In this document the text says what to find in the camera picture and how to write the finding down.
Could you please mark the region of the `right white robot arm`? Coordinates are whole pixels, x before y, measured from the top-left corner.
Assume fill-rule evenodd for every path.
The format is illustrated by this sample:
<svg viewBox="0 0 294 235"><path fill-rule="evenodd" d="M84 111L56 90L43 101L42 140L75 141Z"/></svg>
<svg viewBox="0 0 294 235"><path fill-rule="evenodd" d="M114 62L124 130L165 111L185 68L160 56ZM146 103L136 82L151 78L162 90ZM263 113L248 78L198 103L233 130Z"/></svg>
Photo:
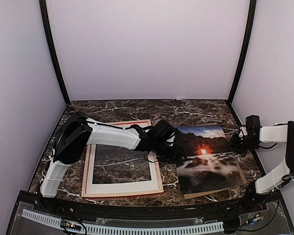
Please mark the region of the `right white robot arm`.
<svg viewBox="0 0 294 235"><path fill-rule="evenodd" d="M241 156L251 150L271 150L283 143L286 152L281 163L246 188L246 197L240 202L240 208L244 212L251 212L259 205L258 196L270 194L294 181L294 121L262 126L259 116L250 115L228 142L229 148Z"/></svg>

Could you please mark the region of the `white mat board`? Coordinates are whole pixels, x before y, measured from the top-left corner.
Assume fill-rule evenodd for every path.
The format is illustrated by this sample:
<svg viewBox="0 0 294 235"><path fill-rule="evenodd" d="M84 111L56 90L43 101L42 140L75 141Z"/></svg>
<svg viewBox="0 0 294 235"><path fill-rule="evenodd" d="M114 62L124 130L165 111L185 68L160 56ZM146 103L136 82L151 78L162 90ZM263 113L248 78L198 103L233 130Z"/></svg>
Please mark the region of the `white mat board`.
<svg viewBox="0 0 294 235"><path fill-rule="evenodd" d="M152 152L87 146L82 197L115 198L163 192L160 166Z"/></svg>

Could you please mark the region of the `sunset landscape photo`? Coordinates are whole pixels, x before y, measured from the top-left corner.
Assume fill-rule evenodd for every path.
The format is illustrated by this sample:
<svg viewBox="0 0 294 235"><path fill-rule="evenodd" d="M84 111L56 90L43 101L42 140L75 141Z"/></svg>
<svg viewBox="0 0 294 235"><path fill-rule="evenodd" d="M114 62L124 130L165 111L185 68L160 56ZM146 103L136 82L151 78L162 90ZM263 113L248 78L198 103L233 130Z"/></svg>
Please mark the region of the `sunset landscape photo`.
<svg viewBox="0 0 294 235"><path fill-rule="evenodd" d="M220 125L179 126L178 144L186 159L176 164L179 190L184 198L204 196L245 184L238 155L227 147Z"/></svg>

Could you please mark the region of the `wooden picture frame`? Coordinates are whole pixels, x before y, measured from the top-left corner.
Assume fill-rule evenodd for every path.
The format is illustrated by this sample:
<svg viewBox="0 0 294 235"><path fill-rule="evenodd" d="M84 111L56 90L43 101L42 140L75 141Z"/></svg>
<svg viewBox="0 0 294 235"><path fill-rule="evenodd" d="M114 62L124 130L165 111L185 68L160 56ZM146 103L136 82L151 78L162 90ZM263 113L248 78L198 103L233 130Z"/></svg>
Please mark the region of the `wooden picture frame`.
<svg viewBox="0 0 294 235"><path fill-rule="evenodd" d="M151 125L149 119L112 122L106 125L92 121L93 130L87 143L82 182L82 197L113 198L163 193L160 166L153 153L127 149L134 138L126 137L123 145L109 143L123 137L129 127Z"/></svg>

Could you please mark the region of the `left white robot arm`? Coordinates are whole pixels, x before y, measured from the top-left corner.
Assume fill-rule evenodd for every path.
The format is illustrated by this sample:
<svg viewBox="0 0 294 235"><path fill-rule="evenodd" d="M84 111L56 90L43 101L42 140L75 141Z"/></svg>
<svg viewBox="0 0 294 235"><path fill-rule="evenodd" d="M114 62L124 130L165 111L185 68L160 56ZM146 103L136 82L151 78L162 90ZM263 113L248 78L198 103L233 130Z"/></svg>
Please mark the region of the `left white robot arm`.
<svg viewBox="0 0 294 235"><path fill-rule="evenodd" d="M152 152L160 161L180 163L187 159L184 148L177 144L180 135L177 128L163 119L155 126L120 127L88 118L83 112L73 113L55 134L49 168L38 189L41 207L48 213L59 210L54 197L65 173L80 159L85 146L100 144Z"/></svg>

